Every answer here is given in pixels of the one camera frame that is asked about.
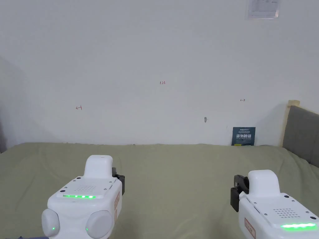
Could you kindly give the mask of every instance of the green bed sheet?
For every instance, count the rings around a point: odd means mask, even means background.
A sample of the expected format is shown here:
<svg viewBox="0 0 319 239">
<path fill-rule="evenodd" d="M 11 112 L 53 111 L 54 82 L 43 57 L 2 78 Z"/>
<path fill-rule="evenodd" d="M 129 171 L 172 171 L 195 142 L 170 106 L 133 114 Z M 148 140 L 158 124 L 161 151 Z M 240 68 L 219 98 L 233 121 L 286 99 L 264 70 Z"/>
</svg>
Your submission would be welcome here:
<svg viewBox="0 0 319 239">
<path fill-rule="evenodd" d="M 93 154 L 111 155 L 126 177 L 111 238 L 244 239 L 230 188 L 235 174 L 260 169 L 319 215 L 319 168 L 280 147 L 24 143 L 0 154 L 0 238 L 43 236 L 48 198 Z"/>
</svg>

